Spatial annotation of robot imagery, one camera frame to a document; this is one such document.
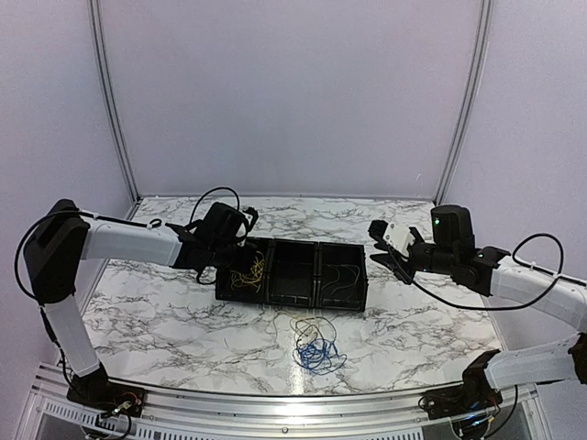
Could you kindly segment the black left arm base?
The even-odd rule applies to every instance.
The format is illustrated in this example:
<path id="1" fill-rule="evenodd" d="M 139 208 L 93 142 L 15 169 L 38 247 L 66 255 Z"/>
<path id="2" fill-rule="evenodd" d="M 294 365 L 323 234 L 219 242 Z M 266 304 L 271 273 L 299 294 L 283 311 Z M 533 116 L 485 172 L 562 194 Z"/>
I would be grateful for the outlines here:
<path id="1" fill-rule="evenodd" d="M 127 414 L 140 417 L 142 414 L 146 390 L 112 381 L 102 364 L 88 375 L 73 374 L 70 378 L 64 374 L 64 378 L 68 383 L 67 399 L 70 402 L 100 410 L 107 416 Z"/>

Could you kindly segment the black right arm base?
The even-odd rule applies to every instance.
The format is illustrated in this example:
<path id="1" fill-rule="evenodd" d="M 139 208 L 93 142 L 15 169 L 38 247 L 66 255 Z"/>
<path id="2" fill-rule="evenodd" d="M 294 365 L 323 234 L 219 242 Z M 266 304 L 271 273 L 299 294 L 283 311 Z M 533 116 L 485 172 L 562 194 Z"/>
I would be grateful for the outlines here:
<path id="1" fill-rule="evenodd" d="M 503 402 L 500 391 L 494 389 L 485 376 L 489 361 L 500 352 L 489 350 L 475 358 L 461 375 L 461 384 L 427 390 L 418 407 L 430 420 L 474 413 Z"/>

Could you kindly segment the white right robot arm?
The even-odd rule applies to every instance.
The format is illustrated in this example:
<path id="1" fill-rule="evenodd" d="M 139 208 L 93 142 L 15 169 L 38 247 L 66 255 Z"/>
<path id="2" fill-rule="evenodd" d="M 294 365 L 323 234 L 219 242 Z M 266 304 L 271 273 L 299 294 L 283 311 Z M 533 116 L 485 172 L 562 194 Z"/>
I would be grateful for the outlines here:
<path id="1" fill-rule="evenodd" d="M 371 224 L 378 253 L 372 260 L 401 282 L 415 283 L 418 271 L 448 275 L 481 296 L 511 301 L 508 311 L 534 308 L 572 326 L 576 333 L 559 342 L 515 351 L 483 353 L 462 373 L 454 402 L 472 411 L 491 390 L 525 383 L 586 381 L 586 284 L 514 258 L 497 247 L 476 248 L 474 238 L 438 238 L 426 242 L 413 227 Z"/>

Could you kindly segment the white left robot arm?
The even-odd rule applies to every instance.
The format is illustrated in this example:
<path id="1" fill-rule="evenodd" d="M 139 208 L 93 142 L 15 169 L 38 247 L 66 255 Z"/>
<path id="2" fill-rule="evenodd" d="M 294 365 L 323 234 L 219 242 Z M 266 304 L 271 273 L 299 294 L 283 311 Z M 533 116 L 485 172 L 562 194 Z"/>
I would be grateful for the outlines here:
<path id="1" fill-rule="evenodd" d="M 18 242 L 16 283 L 37 303 L 53 343 L 82 378 L 81 394 L 106 408 L 115 401 L 116 388 L 98 374 L 103 367 L 74 298 L 81 263 L 126 260 L 196 274 L 208 268 L 242 271 L 255 259 L 247 240 L 258 219 L 252 207 L 215 202 L 187 225 L 140 223 L 86 212 L 60 199 Z"/>

